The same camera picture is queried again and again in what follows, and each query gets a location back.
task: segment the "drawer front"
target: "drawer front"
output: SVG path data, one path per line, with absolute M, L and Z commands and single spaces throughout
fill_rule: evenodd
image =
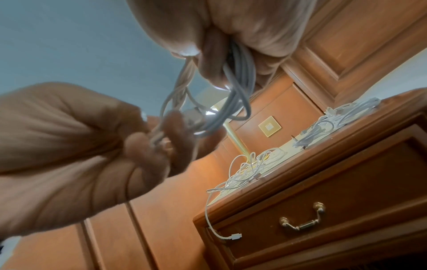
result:
M 313 204 L 324 204 L 321 221 Z M 427 133 L 412 125 L 216 225 L 231 269 L 245 269 L 331 241 L 427 216 Z

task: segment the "skin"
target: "skin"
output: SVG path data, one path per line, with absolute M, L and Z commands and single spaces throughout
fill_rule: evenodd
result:
M 262 89 L 295 50 L 315 0 L 128 0 L 147 34 L 224 88 L 231 38 L 250 48 Z M 158 119 L 77 85 L 44 83 L 0 96 L 0 239 L 63 227 L 141 196 L 212 152 L 179 112 L 168 145 L 149 143 Z

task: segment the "metal drawer pull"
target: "metal drawer pull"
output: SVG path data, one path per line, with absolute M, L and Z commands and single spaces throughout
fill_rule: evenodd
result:
M 289 219 L 282 217 L 279 219 L 279 223 L 282 227 L 290 227 L 294 230 L 302 230 L 302 229 L 314 226 L 314 225 L 320 223 L 320 214 L 322 214 L 326 211 L 326 207 L 321 202 L 315 202 L 313 205 L 313 209 L 316 210 L 316 214 L 317 214 L 317 219 L 315 219 L 315 220 L 301 224 L 300 226 L 292 226 L 289 223 Z

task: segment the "blue ceiling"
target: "blue ceiling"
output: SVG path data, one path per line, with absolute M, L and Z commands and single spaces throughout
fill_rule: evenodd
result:
M 125 0 L 1 0 L 0 93 L 65 81 L 158 115 L 183 60 L 153 43 Z M 198 74 L 196 96 L 208 83 Z

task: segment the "bundled white cable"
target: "bundled white cable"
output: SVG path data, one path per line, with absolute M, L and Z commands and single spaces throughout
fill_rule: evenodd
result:
M 271 153 L 273 153 L 273 151 L 278 151 L 280 154 L 278 154 L 274 157 L 271 157 Z M 228 170 L 228 177 L 229 178 L 227 179 L 227 181 L 217 185 L 213 189 L 207 190 L 207 193 L 209 193 L 209 196 L 208 196 L 208 200 L 206 201 L 206 206 L 205 206 L 205 218 L 206 218 L 206 222 L 208 223 L 210 230 L 212 231 L 212 233 L 216 237 L 218 237 L 219 239 L 223 239 L 223 240 L 236 240 L 236 239 L 240 239 L 242 237 L 242 234 L 232 234 L 231 236 L 224 237 L 224 236 L 219 235 L 213 229 L 213 227 L 209 221 L 209 218 L 208 218 L 208 205 L 209 205 L 209 201 L 212 197 L 212 194 L 215 192 L 221 192 L 221 191 L 225 191 L 225 190 L 236 190 L 236 189 L 243 187 L 247 183 L 256 179 L 261 173 L 265 172 L 265 170 L 267 168 L 270 169 L 274 165 L 276 165 L 276 163 L 279 160 L 281 160 L 285 155 L 286 155 L 286 152 L 284 152 L 282 149 L 271 148 L 271 149 L 268 149 L 268 150 L 262 152 L 257 157 L 255 156 L 255 152 L 252 152 L 250 154 L 249 158 L 246 157 L 245 155 L 238 155 L 237 157 L 235 157 L 233 159 L 233 161 L 230 164 L 230 168 Z M 239 170 L 234 175 L 231 175 L 231 168 L 232 168 L 234 162 L 239 157 L 246 157 L 246 162 L 240 164 Z
M 304 136 L 302 139 L 294 138 L 294 147 L 307 147 L 315 139 L 370 114 L 380 102 L 379 98 L 374 97 L 363 102 L 348 103 L 336 109 L 328 107 L 325 115 L 321 116 L 311 127 L 301 132 L 301 135 Z
M 230 82 L 231 86 L 227 86 L 230 94 L 219 111 L 206 108 L 198 103 L 191 95 L 188 85 L 194 77 L 196 65 L 193 63 L 193 58 L 188 57 L 185 60 L 174 90 L 168 95 L 160 110 L 160 118 L 162 119 L 169 103 L 172 103 L 172 109 L 180 110 L 187 97 L 194 104 L 195 108 L 184 112 L 184 117 L 189 127 L 198 137 L 208 136 L 218 130 L 227 119 L 243 121 L 250 117 L 251 108 L 249 98 L 254 92 L 256 71 L 252 55 L 248 48 L 235 41 L 230 42 L 230 53 L 234 63 L 234 72 L 231 70 L 228 63 L 223 66 L 223 71 Z M 242 107 L 246 110 L 245 116 L 233 116 Z M 151 142 L 156 143 L 164 138 L 164 133 L 160 130 L 160 125 L 152 131 Z

